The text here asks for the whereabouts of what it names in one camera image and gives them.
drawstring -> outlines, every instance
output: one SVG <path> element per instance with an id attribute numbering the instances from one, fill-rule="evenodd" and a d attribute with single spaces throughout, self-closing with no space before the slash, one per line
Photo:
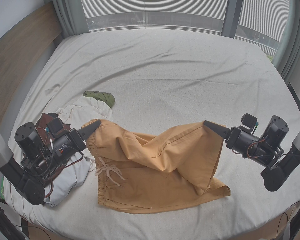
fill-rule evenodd
<path id="1" fill-rule="evenodd" d="M 95 171 L 95 175 L 98 176 L 103 170 L 106 170 L 106 175 L 108 176 L 108 178 L 116 185 L 118 185 L 119 187 L 121 186 L 120 184 L 118 184 L 117 182 L 115 182 L 112 177 L 110 176 L 110 171 L 114 171 L 121 179 L 125 180 L 125 178 L 122 177 L 122 173 L 120 171 L 120 169 L 118 169 L 116 167 L 116 165 L 108 165 L 105 164 L 105 162 L 103 161 L 103 159 L 101 157 L 99 157 L 100 162 L 102 163 L 102 167 L 97 168 Z"/>

wooden headboard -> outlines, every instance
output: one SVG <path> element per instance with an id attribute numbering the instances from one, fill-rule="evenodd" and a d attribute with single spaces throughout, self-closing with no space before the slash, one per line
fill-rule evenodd
<path id="1" fill-rule="evenodd" d="M 49 2 L 0 38 L 0 122 L 17 86 L 61 31 L 53 3 Z"/>

curtain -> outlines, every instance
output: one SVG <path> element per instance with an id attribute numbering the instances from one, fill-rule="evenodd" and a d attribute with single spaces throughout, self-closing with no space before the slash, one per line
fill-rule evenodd
<path id="1" fill-rule="evenodd" d="M 67 38 L 89 32 L 81 0 L 44 0 L 53 2 L 62 27 L 62 37 Z"/>
<path id="2" fill-rule="evenodd" d="M 288 84 L 295 67 L 299 65 L 300 0 L 290 0 L 288 22 L 272 63 Z"/>

mattress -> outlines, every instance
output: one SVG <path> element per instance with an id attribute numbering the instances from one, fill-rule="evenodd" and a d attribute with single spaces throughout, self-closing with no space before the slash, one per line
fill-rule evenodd
<path id="1" fill-rule="evenodd" d="M 85 90 L 110 92 L 113 121 L 123 128 L 159 134 L 202 120 L 240 125 L 250 113 L 260 136 L 272 115 L 289 132 L 287 152 L 300 131 L 300 113 L 287 86 L 257 45 L 205 33 L 136 29 L 81 34 L 63 40 L 29 91 L 9 146 L 22 153 L 16 129 L 42 113 L 75 102 Z M 18 214 L 71 239 L 228 239 L 259 228 L 300 199 L 300 167 L 276 192 L 265 189 L 263 167 L 223 145 L 215 177 L 231 196 L 157 214 L 127 214 L 97 204 L 97 177 L 90 172 L 56 207 L 32 206 L 8 181 L 5 200 Z"/>

wooden floor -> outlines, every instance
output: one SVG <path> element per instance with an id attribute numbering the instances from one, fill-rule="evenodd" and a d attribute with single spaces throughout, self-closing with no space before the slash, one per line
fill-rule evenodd
<path id="1" fill-rule="evenodd" d="M 287 216 L 290 218 L 291 216 L 293 216 L 296 213 L 296 211 L 298 211 L 298 209 L 296 209 L 295 206 L 290 207 L 286 211 Z M 267 224 L 265 224 L 264 226 L 262 226 L 261 228 L 255 230 L 255 231 L 245 233 L 243 235 L 231 238 L 229 240 L 273 239 L 276 237 L 278 224 L 279 224 L 278 232 L 280 232 L 285 227 L 285 225 L 288 221 L 287 216 L 284 214 L 281 218 L 281 221 L 279 222 L 280 217 L 281 217 L 281 215 L 280 215 L 277 218 L 273 219 L 272 221 L 268 222 Z M 32 225 L 30 223 L 28 223 L 28 226 L 39 227 L 36 225 Z M 60 236 L 56 235 L 55 233 L 52 233 L 48 230 L 45 230 L 45 231 L 49 234 L 49 237 L 51 240 L 70 240 L 69 238 L 60 237 Z M 49 237 L 46 235 L 45 232 L 43 232 L 40 229 L 33 228 L 33 227 L 29 228 L 29 237 L 30 237 L 30 240 L 48 240 L 49 239 Z M 300 233 L 298 233 L 298 235 L 295 237 L 294 240 L 300 240 Z"/>

